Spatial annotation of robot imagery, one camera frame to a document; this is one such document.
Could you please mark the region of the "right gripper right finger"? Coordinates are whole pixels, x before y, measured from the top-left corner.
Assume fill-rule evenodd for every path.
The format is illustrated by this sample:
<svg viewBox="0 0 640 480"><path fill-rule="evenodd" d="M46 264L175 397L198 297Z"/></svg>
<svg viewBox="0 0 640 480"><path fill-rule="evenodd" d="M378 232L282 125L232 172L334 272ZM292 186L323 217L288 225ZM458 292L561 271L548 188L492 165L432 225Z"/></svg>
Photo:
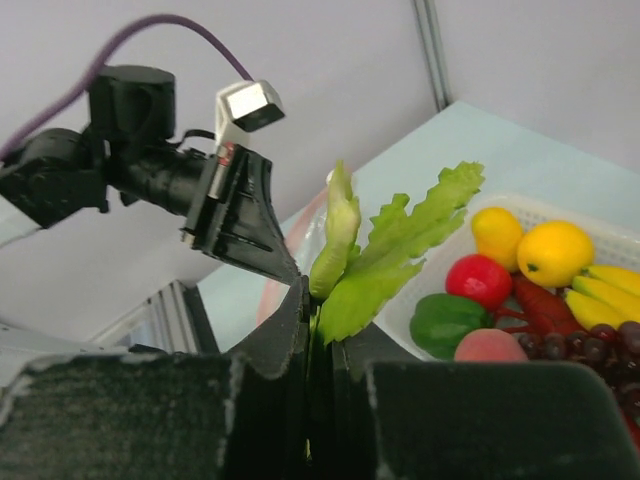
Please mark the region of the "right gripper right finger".
<svg viewBox="0 0 640 480"><path fill-rule="evenodd" d="M333 347L342 479L635 479L611 392L571 363L426 362L371 326Z"/></svg>

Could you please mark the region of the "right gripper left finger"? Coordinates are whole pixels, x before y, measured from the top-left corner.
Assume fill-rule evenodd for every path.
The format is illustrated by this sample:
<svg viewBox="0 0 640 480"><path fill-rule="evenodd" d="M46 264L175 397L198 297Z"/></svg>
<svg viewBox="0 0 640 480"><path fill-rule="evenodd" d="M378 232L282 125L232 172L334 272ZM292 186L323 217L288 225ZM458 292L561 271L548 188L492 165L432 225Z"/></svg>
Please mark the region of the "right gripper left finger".
<svg viewBox="0 0 640 480"><path fill-rule="evenodd" d="M57 355L1 401L5 479L297 479L306 278L223 354Z"/></svg>

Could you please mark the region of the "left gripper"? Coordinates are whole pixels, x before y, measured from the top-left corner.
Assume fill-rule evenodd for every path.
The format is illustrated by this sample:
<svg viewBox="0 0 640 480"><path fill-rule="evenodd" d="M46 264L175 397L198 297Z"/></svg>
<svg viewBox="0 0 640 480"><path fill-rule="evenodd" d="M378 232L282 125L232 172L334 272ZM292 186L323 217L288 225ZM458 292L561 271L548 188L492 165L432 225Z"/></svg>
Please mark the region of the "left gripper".
<svg viewBox="0 0 640 480"><path fill-rule="evenodd" d="M272 162L232 142L205 158L193 191L182 241L192 250L214 250L234 267L285 285L300 276L271 198Z"/></svg>

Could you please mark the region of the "white green celery stalk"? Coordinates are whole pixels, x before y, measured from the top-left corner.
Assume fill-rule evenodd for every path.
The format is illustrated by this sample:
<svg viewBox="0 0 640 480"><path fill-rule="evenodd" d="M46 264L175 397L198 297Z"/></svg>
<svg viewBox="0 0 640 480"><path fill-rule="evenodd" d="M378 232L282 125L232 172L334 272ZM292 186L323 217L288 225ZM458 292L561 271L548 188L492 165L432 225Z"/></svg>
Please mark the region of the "white green celery stalk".
<svg viewBox="0 0 640 480"><path fill-rule="evenodd" d="M367 327L386 303L418 273L425 253L464 223L467 206L485 181L484 166L462 161L443 168L437 183L413 209L410 197L396 193L370 219L365 245L357 242L362 224L352 175L338 161L327 182L325 244L309 274L314 303L306 388L309 398L308 452L314 463L334 459L329 406L330 346Z"/></svg>

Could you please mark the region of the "pink peach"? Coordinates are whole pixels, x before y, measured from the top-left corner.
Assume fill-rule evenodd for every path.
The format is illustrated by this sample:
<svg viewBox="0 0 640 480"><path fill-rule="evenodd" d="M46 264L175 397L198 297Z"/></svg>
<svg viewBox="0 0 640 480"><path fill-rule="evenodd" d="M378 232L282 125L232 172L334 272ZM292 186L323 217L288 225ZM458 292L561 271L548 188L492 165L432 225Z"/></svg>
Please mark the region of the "pink peach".
<svg viewBox="0 0 640 480"><path fill-rule="evenodd" d="M478 329L467 334L454 354L456 362L525 362L528 360L518 341L499 329Z"/></svg>

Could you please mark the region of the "purple grape bunch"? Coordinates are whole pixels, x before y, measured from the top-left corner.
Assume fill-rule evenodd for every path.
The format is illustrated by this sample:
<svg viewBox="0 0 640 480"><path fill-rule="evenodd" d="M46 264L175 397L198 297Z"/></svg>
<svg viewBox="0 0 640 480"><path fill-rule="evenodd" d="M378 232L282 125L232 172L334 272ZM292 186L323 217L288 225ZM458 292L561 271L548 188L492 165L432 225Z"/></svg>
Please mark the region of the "purple grape bunch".
<svg viewBox="0 0 640 480"><path fill-rule="evenodd" d="M594 370L613 392L629 422L639 427L639 323L623 322L617 329L598 324L589 332L557 332L540 337L517 336L533 360L571 361Z"/></svg>

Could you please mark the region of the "yellow banana bunch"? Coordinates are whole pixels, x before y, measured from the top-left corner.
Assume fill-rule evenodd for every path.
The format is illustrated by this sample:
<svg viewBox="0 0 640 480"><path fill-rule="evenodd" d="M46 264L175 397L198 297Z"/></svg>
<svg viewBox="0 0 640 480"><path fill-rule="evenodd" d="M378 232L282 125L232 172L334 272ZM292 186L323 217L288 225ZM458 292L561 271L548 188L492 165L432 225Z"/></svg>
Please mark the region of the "yellow banana bunch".
<svg viewBox="0 0 640 480"><path fill-rule="evenodd" d="M564 299L586 330L599 324L618 329L624 322L639 322L639 274L612 265L591 265L572 280Z"/></svg>

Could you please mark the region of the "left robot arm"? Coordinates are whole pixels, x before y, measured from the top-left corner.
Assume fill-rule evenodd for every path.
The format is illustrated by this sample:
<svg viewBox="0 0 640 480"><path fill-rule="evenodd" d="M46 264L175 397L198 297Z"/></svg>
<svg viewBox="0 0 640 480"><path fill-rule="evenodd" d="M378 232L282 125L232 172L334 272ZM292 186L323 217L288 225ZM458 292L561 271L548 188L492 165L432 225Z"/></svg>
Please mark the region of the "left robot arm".
<svg viewBox="0 0 640 480"><path fill-rule="evenodd" d="M241 81L216 97L211 153L173 138L175 78L145 66L106 66L87 87L81 132L49 129L4 154L1 194L41 228L84 208L107 212L107 192L144 201L185 222L182 239L225 264L290 285L299 269L271 203L271 162L252 132L280 120L266 81Z"/></svg>

